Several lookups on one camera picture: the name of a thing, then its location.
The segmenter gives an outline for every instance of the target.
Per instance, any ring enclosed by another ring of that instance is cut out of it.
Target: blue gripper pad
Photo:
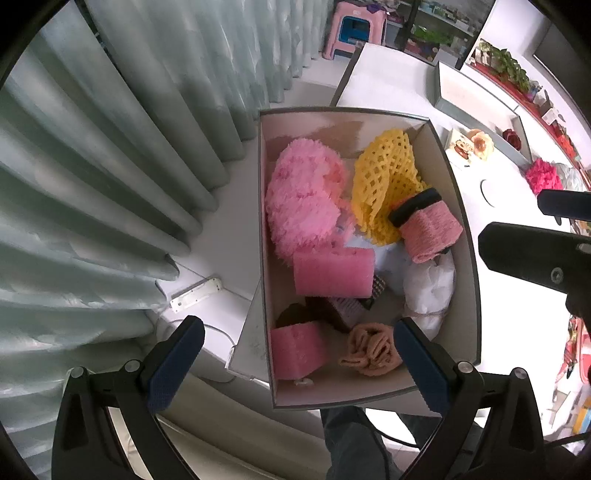
[[[413,325],[410,326],[406,321],[412,322]],[[419,334],[423,337],[423,342],[417,338]],[[429,345],[431,348],[438,345],[431,344],[411,319],[402,319],[394,326],[394,345],[427,407],[431,411],[445,415],[452,403],[450,379],[437,366],[436,360],[427,350]]]
[[[143,372],[147,378],[142,380],[151,414],[165,410],[171,404],[204,341],[203,322],[188,316],[168,340],[156,344],[148,354]]]

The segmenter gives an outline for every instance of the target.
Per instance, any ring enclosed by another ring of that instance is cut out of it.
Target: green plant
[[[491,55],[496,60],[494,65],[499,75],[506,76],[521,93],[530,91],[530,78],[527,76],[527,72],[521,68],[506,48],[500,50],[491,45]]]
[[[453,37],[445,33],[428,30],[424,27],[418,27],[414,29],[413,36],[419,40],[423,40],[429,43],[451,45],[453,41]]]

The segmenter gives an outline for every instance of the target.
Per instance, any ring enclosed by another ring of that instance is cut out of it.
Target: white plastic bag
[[[404,296],[402,281],[407,268],[413,263],[404,248],[404,242],[378,247],[366,238],[355,235],[346,243],[346,246],[373,249],[375,252],[375,272],[396,295]]]
[[[403,282],[408,308],[420,315],[446,310],[452,299],[455,273],[451,252],[410,265]]]
[[[565,190],[571,190],[573,192],[585,192],[587,190],[580,173],[574,168],[562,163],[554,163],[553,165],[556,167],[556,173]]]
[[[443,323],[443,316],[445,312],[437,312],[432,313],[429,315],[419,315],[418,313],[412,312],[408,305],[404,306],[404,316],[410,317],[414,320],[414,323],[423,331],[425,337],[429,340],[433,340],[439,330],[441,329],[441,324]]]

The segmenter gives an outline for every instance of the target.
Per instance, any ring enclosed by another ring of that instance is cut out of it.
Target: cardboard box
[[[413,145],[416,166],[425,182],[437,188],[465,232],[452,247],[456,266],[456,288],[448,314],[436,342],[457,361],[480,362],[480,293],[476,255],[472,245],[466,212],[451,166],[431,122],[426,118],[401,113],[355,108],[273,109],[260,113],[259,173],[262,297],[267,359],[272,401],[275,408],[311,409],[359,404],[416,390],[410,374],[399,367],[381,377],[365,377],[353,369],[340,367],[337,358],[346,350],[346,335],[327,328],[331,361],[309,375],[311,386],[277,381],[270,363],[269,332],[279,314],[291,303],[304,302],[297,297],[293,270],[274,254],[265,216],[264,197],[275,163],[281,151],[300,137],[320,140],[336,150],[353,173],[354,160],[369,143],[385,130],[401,128]],[[379,307],[382,295],[371,312],[384,323],[395,320],[394,306],[388,296]]]

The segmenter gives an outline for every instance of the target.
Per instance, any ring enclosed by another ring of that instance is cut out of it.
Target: pink stool
[[[330,35],[326,40],[326,48],[322,56],[327,60],[333,60],[335,57],[335,50],[342,50],[349,53],[355,51],[355,44],[347,43],[339,40],[341,30],[343,28],[343,19],[345,17],[358,18],[361,21],[365,20],[369,23],[369,43],[381,45],[382,31],[386,21],[386,12],[378,10],[376,13],[369,13],[367,8],[358,7],[347,2],[340,2],[335,9],[332,25],[330,27]]]

